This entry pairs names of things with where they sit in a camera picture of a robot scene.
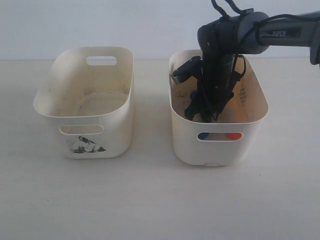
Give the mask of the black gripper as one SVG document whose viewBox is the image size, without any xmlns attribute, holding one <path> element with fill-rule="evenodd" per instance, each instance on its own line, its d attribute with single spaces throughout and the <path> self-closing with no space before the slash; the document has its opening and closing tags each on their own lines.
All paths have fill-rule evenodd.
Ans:
<svg viewBox="0 0 320 240">
<path fill-rule="evenodd" d="M 227 103 L 233 98 L 233 88 L 240 79 L 239 73 L 232 74 L 233 63 L 233 54 L 202 53 L 202 77 L 198 86 L 200 104 L 196 98 L 191 100 L 184 110 L 186 119 L 193 120 L 200 111 L 204 123 L 218 120 Z"/>
</svg>

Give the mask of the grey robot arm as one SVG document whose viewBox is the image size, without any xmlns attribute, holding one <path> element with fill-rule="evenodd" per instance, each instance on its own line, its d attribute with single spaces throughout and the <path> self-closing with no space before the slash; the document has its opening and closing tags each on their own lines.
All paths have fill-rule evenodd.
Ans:
<svg viewBox="0 0 320 240">
<path fill-rule="evenodd" d="M 196 78 L 197 89 L 184 116 L 191 121 L 199 114 L 203 122 L 210 123 L 234 97 L 234 88 L 246 73 L 236 71 L 238 58 L 261 54 L 270 46 L 305 47 L 310 63 L 318 65 L 320 13 L 268 16 L 247 12 L 201 26 L 197 40 L 202 56 L 188 73 Z"/>
</svg>

